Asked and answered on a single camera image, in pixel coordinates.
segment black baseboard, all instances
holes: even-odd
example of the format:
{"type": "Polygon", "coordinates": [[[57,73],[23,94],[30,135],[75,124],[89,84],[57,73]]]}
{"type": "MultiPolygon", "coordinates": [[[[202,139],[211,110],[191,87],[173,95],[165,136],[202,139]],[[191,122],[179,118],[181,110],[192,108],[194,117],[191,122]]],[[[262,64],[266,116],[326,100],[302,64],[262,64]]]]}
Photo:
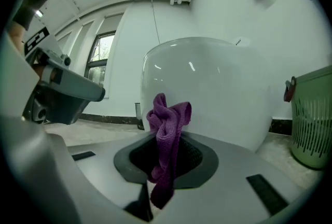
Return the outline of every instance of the black baseboard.
{"type": "Polygon", "coordinates": [[[93,122],[117,123],[117,124],[138,124],[138,120],[136,117],[81,114],[79,118],[82,120],[93,121],[93,122]]]}
{"type": "MultiPolygon", "coordinates": [[[[139,124],[136,117],[121,117],[121,116],[101,116],[93,114],[81,114],[79,117],[82,120],[103,122],[103,123],[117,123],[117,124],[139,124]]],[[[292,120],[272,120],[269,132],[276,134],[291,135],[292,134],[292,120]]]]}
{"type": "Polygon", "coordinates": [[[269,132],[292,135],[292,120],[272,120],[269,132]]]}

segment gray robot arm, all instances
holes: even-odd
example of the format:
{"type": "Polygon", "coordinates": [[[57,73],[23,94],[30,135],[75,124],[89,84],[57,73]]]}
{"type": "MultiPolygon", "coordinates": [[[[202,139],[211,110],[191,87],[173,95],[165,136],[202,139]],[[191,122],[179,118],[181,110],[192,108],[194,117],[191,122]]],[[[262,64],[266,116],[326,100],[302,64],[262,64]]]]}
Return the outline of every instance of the gray robot arm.
{"type": "Polygon", "coordinates": [[[99,102],[105,89],[68,69],[71,60],[64,55],[56,38],[43,28],[24,45],[25,59],[44,66],[40,83],[31,94],[24,110],[30,121],[71,124],[89,102],[99,102]]]}

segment red clip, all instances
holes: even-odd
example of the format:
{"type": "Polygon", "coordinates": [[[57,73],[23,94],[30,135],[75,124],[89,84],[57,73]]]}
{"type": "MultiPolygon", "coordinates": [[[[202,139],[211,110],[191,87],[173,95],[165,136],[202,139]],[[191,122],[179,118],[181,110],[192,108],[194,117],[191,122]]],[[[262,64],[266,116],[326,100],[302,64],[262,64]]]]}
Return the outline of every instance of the red clip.
{"type": "Polygon", "coordinates": [[[292,77],[290,85],[289,85],[289,87],[286,86],[286,90],[284,93],[285,102],[290,102],[292,100],[294,93],[295,93],[295,88],[296,88],[296,78],[292,77]]]}

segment black slot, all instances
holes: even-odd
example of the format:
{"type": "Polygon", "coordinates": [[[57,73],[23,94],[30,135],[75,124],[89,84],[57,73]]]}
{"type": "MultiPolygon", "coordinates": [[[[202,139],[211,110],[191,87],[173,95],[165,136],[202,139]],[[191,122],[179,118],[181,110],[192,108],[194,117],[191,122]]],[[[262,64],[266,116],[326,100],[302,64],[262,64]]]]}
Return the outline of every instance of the black slot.
{"type": "Polygon", "coordinates": [[[246,179],[271,216],[277,214],[288,206],[288,203],[261,174],[253,175],[246,179]]]}
{"type": "Polygon", "coordinates": [[[93,153],[92,151],[87,151],[87,152],[72,155],[72,157],[75,161],[86,159],[86,158],[89,158],[92,156],[95,156],[95,153],[93,153]]]}

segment laundry basket handle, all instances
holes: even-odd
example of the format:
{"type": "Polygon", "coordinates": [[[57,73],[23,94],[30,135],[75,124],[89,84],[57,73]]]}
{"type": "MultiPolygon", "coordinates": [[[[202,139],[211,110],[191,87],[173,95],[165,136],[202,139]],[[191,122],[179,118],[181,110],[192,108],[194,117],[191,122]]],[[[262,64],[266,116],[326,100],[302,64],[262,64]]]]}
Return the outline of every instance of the laundry basket handle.
{"type": "Polygon", "coordinates": [[[295,93],[295,87],[296,87],[296,78],[292,77],[291,81],[286,81],[286,90],[284,93],[284,101],[290,102],[292,100],[292,97],[295,93]]]}

